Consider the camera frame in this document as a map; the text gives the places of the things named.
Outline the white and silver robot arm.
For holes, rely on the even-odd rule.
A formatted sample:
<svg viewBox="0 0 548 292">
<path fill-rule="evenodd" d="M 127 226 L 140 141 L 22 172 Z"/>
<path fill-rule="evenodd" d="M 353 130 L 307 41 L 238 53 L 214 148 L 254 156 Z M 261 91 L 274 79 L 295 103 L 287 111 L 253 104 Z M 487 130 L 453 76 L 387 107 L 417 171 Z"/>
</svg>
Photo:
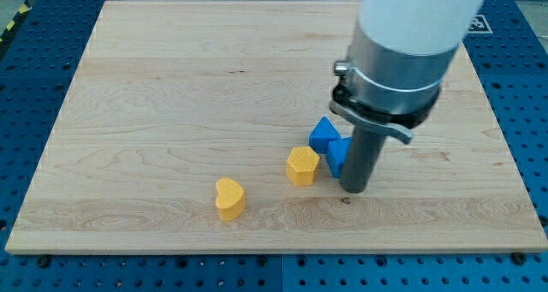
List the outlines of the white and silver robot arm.
<svg viewBox="0 0 548 292">
<path fill-rule="evenodd" d="M 331 110 L 354 124 L 357 142 L 405 144 L 438 100 L 453 56 L 485 0 L 360 0 Z"/>
</svg>

